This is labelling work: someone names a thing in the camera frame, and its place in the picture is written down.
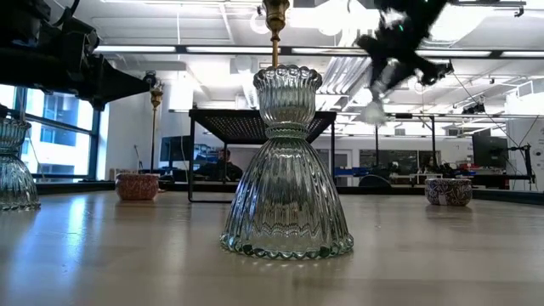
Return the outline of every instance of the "computer monitor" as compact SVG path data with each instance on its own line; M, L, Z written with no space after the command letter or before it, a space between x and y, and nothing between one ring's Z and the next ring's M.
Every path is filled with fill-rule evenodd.
M499 137L473 135L474 163L481 167L505 169L508 160L508 142Z
M161 162L168 162L168 168L173 168L173 162L188 161L190 158L190 137L163 137L161 142Z

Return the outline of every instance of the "brass fitting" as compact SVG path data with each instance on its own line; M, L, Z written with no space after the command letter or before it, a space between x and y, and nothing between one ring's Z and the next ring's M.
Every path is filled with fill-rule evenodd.
M272 32L272 65L278 65L278 42L280 31L286 26L286 11L289 9L288 0L263 0L266 9L266 26Z
M159 106L162 102L162 88L153 88L151 89L151 104L153 105L153 109L155 110L157 106Z

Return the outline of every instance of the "wall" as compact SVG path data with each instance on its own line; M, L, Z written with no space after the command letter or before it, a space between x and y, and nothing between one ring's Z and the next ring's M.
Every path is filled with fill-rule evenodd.
M157 126L160 126L160 114L159 110ZM111 168L136 169L135 145L144 168L150 167L152 124L153 106L148 93L119 99L106 106L100 120L98 179L108 179ZM159 148L160 144L156 144L156 160Z
M507 96L507 114L516 115L544 115L544 104L541 102L544 93L535 93L519 98L515 92ZM507 122L507 133L510 139L508 146L531 146L530 159L536 184L528 181L510 181L511 190L544 190L544 120L543 119L513 119ZM520 151L510 151L509 161L513 164L517 174L527 174L524 157Z

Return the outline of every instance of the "ceiling light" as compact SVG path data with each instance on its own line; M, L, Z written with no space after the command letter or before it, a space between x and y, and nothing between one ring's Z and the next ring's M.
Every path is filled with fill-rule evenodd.
M219 4L234 4L234 5L249 5L261 4L259 0L101 0L103 3L139 3L139 4L169 4L169 5L219 5Z
M471 50L418 50L416 53L423 57L437 57L437 58L486 58L490 56L491 51L471 51Z
M460 7L446 5L431 29L431 38L438 41L456 42L474 30L493 8Z
M175 53L173 46L98 46L97 53Z
M359 48L293 48L294 54L326 54L326 55L367 55L365 50Z
M294 28L318 29L323 35L335 36L344 28L347 17L346 3L343 0L331 0L316 8L292 9L288 24Z
M249 26L252 28L252 30L257 34L266 34L270 32L269 28L266 27L266 24L264 25L258 25L257 24L257 12L253 13L252 18L249 20Z
M187 47L190 54L272 54L271 47Z
M501 54L501 57L544 57L544 52L542 51L505 51Z

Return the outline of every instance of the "window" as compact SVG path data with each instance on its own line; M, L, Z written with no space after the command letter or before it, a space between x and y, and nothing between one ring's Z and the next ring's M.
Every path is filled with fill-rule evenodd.
M7 106L9 109L14 108L15 87L8 85L0 85L0 104Z
M23 142L23 146L21 147L20 154L28 154L28 147L31 145L31 138L32 138L32 129L29 128L29 130L26 132L25 141Z
M419 151L419 167L424 167L430 164L431 160L433 159L433 152L431 150L421 150ZM433 164L440 165L442 162L440 162L440 151L436 151L436 159L437 161L433 161Z
M33 150L21 152L21 160L28 162L31 173L88 175L90 137L43 123L30 122Z
M14 109L25 110L31 128L20 148L20 159L37 182L95 179L99 113L67 93L0 86L0 101L21 97Z
M61 128L42 127L40 141L57 145L76 146L76 134Z
M74 174L74 166L42 164L42 173Z
M321 161L325 164L325 167L329 168L329 150L318 149L317 155L320 157Z
M45 94L41 90L28 89L25 110L27 114L78 128L90 130L93 126L94 112L90 103L67 93Z
M379 167L387 168L398 164L401 173L417 173L423 165L427 165L433 156L431 150L379 150ZM436 151L436 158L440 160L440 152ZM375 150L360 150L359 164L361 167L374 167L376 164Z
M403 128L396 128L394 130L394 135L395 136L406 136L406 130L403 129Z

